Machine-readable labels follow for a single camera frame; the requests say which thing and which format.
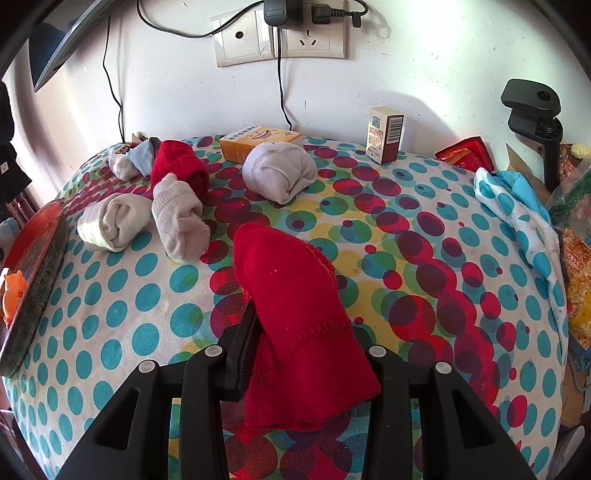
polka dot tablecloth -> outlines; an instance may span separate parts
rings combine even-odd
[[[123,252],[84,249],[76,221],[89,203],[113,192],[151,194],[148,179],[114,178],[107,151],[61,193],[70,225],[63,266],[20,370],[4,379],[22,433],[50,479],[142,360],[186,360],[240,320],[245,304],[232,240],[246,222],[320,248],[337,269],[354,324],[407,361],[452,363],[545,476],[563,376],[547,284],[519,250],[515,231],[475,199],[472,173],[405,154],[379,166],[359,145],[308,138],[319,179],[281,206],[246,189],[240,166],[223,160],[219,137],[187,143],[212,181],[204,200],[212,242],[197,265],[172,262],[153,224]],[[240,404],[222,410],[235,478],[361,477],[368,404],[313,433],[248,429]],[[418,405],[412,412],[419,478]],[[170,479],[178,478],[179,413],[175,402]]]

outlet plate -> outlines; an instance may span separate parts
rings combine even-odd
[[[212,18],[212,28],[230,20],[238,11]],[[273,33],[265,23],[262,8],[247,12],[225,30],[213,36],[218,67],[275,58]]]
[[[282,57],[345,58],[345,19],[331,18],[329,25],[312,23],[312,5],[325,4],[344,8],[342,0],[304,0],[304,23],[301,27],[281,30]]]

yellow package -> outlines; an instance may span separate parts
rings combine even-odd
[[[226,160],[243,164],[248,154],[257,145],[266,142],[293,143],[301,138],[298,132],[270,127],[246,127],[220,138],[222,154]]]

power adapter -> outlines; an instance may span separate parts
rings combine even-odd
[[[297,28],[304,23],[303,0],[265,0],[265,22],[278,28]]]
[[[342,8],[332,8],[330,5],[312,5],[312,23],[316,25],[329,25],[333,17],[351,17],[354,28],[361,28],[361,17],[367,15],[369,8],[363,0],[355,0],[363,6],[362,12],[349,12]]]

red packet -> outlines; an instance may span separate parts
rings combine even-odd
[[[465,170],[476,171],[483,167],[492,173],[495,166],[492,164],[484,142],[480,137],[472,137],[447,147],[435,154],[435,158]]]

